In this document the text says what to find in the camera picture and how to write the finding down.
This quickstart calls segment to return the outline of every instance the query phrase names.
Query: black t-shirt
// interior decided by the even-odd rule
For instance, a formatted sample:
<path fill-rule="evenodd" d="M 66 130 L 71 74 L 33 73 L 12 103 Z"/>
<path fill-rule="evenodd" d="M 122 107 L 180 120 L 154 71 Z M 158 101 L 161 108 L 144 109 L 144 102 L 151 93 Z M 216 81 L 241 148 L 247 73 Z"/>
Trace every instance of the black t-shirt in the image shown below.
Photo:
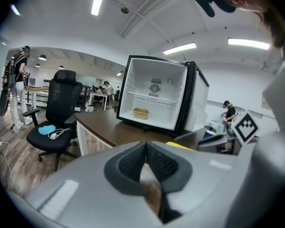
<path fill-rule="evenodd" d="M 17 62 L 17 64 L 15 65 L 16 66 L 16 69 L 15 69 L 16 82 L 22 82 L 23 81 L 23 77 L 22 77 L 22 74 L 19 73 L 19 69 L 20 69 L 20 66 L 21 66 L 22 63 L 24 63 L 26 65 L 27 62 L 28 62 L 28 58 L 24 57 L 19 62 Z"/>
<path fill-rule="evenodd" d="M 234 106 L 232 105 L 231 107 L 229 107 L 229 109 L 228 109 L 228 111 L 227 111 L 226 118 L 229 118 L 229 117 L 231 117 L 232 115 L 235 115 L 235 113 L 236 113 L 236 109 L 235 109 Z"/>

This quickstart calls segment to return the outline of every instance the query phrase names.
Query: wooden table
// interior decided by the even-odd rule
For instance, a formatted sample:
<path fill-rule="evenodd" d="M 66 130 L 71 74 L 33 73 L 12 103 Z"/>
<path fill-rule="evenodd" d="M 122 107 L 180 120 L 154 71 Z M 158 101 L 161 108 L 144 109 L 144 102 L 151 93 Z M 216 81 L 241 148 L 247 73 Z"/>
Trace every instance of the wooden table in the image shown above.
<path fill-rule="evenodd" d="M 91 92 L 90 93 L 89 105 L 92 104 L 92 97 L 91 97 L 92 95 L 96 95 L 96 96 L 100 96 L 100 97 L 104 97 L 105 98 L 105 103 L 103 102 L 103 105 L 105 105 L 104 106 L 104 111 L 105 111 L 106 101 L 107 101 L 108 95 L 105 95 L 105 94 L 102 94 L 102 93 Z"/>
<path fill-rule="evenodd" d="M 32 106 L 33 109 L 36 109 L 36 98 L 37 98 L 36 93 L 47 91 L 48 87 L 35 88 L 35 87 L 26 86 L 24 88 L 24 90 L 25 91 L 30 91 L 32 93 L 31 106 Z"/>
<path fill-rule="evenodd" d="M 116 118 L 114 110 L 76 113 L 74 117 L 77 120 L 77 135 L 82 155 L 88 154 L 87 134 L 96 138 L 97 144 L 105 146 L 105 149 L 136 141 L 175 142 L 196 149 L 198 141 L 203 139 L 206 131 L 204 128 L 174 140 L 169 135 L 127 124 Z"/>

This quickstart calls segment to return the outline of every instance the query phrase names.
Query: yellow container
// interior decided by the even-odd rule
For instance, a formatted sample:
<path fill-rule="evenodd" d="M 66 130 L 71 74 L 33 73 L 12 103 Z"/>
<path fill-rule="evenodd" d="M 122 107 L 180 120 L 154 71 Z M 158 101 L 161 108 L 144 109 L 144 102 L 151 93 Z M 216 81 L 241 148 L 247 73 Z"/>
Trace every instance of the yellow container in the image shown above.
<path fill-rule="evenodd" d="M 147 120 L 148 119 L 148 114 L 149 114 L 149 111 L 145 110 L 145 109 L 134 108 L 134 110 L 133 110 L 133 117 L 134 118 Z"/>

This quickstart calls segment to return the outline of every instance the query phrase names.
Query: backpack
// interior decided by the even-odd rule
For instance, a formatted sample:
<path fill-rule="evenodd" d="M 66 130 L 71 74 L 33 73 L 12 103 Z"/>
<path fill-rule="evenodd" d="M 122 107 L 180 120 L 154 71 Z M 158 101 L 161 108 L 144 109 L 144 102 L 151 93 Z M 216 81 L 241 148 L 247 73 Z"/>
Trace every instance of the backpack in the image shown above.
<path fill-rule="evenodd" d="M 7 67 L 9 68 L 9 89 L 12 89 L 13 87 L 15 87 L 16 85 L 16 81 L 19 77 L 19 73 L 18 75 L 16 76 L 16 64 L 24 59 L 26 56 L 25 55 L 20 55 L 17 60 L 14 62 L 14 60 L 11 60 Z"/>

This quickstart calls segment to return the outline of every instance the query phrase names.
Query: mini refrigerator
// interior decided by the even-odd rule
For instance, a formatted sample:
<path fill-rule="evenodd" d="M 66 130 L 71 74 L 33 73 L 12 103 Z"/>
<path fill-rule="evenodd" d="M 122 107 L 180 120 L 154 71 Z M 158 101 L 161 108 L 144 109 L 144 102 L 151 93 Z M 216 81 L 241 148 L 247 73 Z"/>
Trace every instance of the mini refrigerator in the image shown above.
<path fill-rule="evenodd" d="M 203 128 L 209 84 L 195 62 L 129 56 L 117 118 L 173 136 Z M 147 119 L 133 110 L 147 110 Z"/>

